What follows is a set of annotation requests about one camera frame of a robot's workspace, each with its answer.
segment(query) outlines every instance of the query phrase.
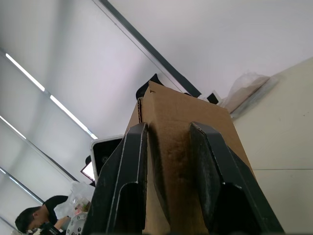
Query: brown cardboard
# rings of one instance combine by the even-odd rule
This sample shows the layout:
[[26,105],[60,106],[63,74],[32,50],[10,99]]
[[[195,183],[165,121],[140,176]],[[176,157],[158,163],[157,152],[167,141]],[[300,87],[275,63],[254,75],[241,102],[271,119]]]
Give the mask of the brown cardboard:
[[148,123],[149,147],[154,153],[148,154],[145,232],[169,232],[167,218],[172,232],[207,233],[189,153],[192,121],[218,130],[226,144],[251,168],[226,109],[150,82],[128,126]]

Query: black cloth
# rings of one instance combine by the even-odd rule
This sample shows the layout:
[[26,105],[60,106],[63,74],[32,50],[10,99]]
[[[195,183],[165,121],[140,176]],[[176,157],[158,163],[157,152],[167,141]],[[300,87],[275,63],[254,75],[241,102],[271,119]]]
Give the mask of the black cloth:
[[49,212],[49,222],[53,225],[58,221],[57,216],[55,215],[54,208],[64,203],[67,200],[68,196],[54,196],[49,198],[44,202],[44,205],[47,207]]

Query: person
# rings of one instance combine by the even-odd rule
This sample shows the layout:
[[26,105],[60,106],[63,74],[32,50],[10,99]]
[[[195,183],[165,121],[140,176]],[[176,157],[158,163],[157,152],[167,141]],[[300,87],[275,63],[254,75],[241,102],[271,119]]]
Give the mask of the person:
[[60,220],[54,212],[54,208],[67,200],[67,196],[54,196],[44,202],[41,207],[27,208],[16,218],[15,225],[22,233],[26,233],[29,230],[40,228],[40,226],[46,222],[50,222],[58,230],[65,224],[70,218],[64,217]]

